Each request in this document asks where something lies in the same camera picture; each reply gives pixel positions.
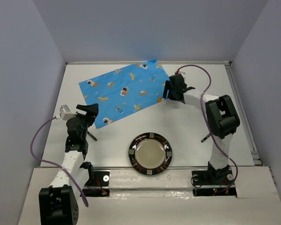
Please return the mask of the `blue space-print cloth napkin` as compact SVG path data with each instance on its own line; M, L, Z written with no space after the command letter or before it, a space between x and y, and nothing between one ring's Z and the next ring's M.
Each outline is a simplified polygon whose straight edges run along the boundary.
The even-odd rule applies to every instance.
M87 105L97 103L102 128L164 100L169 76L156 60L132 64L79 83Z

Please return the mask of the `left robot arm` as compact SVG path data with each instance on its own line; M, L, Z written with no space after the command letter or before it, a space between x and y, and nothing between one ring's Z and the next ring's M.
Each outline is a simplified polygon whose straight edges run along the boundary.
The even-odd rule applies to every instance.
M79 217L78 199L81 198L86 207L89 205L83 188L94 181L94 169L92 163L85 160L89 147L87 134L99 113L99 105L77 105L76 108L77 112L72 112L63 105L54 116L55 120L65 121L67 138L62 164L45 161L59 170L38 195L43 225L75 225Z

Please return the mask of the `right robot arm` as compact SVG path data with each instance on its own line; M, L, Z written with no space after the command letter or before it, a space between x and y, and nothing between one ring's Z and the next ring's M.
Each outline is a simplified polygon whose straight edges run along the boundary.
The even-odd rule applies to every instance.
M194 171L191 181L196 188L206 185L235 184L238 172L232 172L229 156L233 134L240 126L240 118L229 95L209 95L194 87L188 87L181 74L169 77L165 82L163 97L199 108L213 140L212 153L204 171Z

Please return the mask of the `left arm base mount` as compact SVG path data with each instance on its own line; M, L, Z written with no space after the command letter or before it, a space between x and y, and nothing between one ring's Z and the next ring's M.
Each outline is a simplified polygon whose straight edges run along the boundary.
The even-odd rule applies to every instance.
M86 197L109 197L110 170L94 170L94 178L83 188Z

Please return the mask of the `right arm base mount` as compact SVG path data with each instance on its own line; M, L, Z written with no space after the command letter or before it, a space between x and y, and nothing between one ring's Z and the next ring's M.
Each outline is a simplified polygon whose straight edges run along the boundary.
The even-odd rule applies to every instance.
M203 170L192 171L192 177L190 178L191 185L193 186L192 193L195 197L237 197L233 180L232 171L215 181L211 181L207 176L207 171Z

